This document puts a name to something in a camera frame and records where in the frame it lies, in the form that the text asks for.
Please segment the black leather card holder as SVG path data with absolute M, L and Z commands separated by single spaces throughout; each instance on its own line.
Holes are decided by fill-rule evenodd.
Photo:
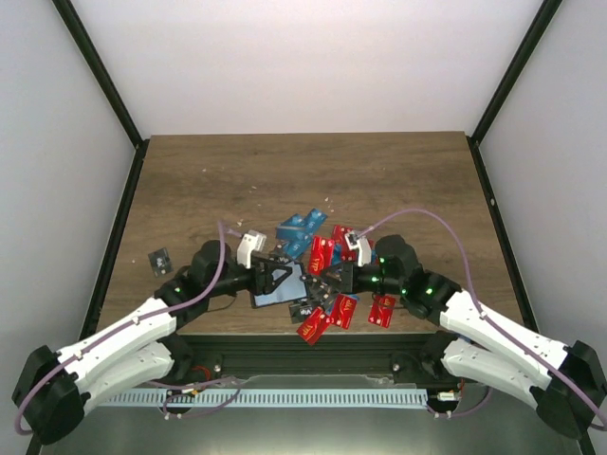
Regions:
M 250 295 L 250 304 L 253 309 L 265 308 L 308 297 L 306 283 L 302 280 L 305 272 L 304 265 L 299 262 L 289 262 L 287 264 L 291 266 L 292 274 L 275 292 L 269 295 Z

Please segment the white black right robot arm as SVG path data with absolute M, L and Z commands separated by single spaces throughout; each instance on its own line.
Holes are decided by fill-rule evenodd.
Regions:
M 323 269 L 322 279 L 344 294 L 397 297 L 413 316 L 438 327 L 425 346 L 422 373 L 441 382 L 449 375 L 483 383 L 517 398 L 560 435 L 580 439 L 605 416 L 606 377 L 596 351 L 533 332 L 475 300 L 470 290 L 425 268 L 399 235 L 364 240 L 354 262 Z

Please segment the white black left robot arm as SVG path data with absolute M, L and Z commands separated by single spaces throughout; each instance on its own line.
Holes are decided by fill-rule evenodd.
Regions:
M 235 251 L 221 240 L 208 241 L 190 264 L 119 321 L 57 351 L 46 345 L 32 351 L 11 396 L 15 432 L 50 445 L 122 391 L 186 381 L 194 361 L 179 329 L 205 314 L 215 297 L 241 291 L 270 295 L 290 278 L 290 262 L 262 253 L 264 242 L 253 231 Z

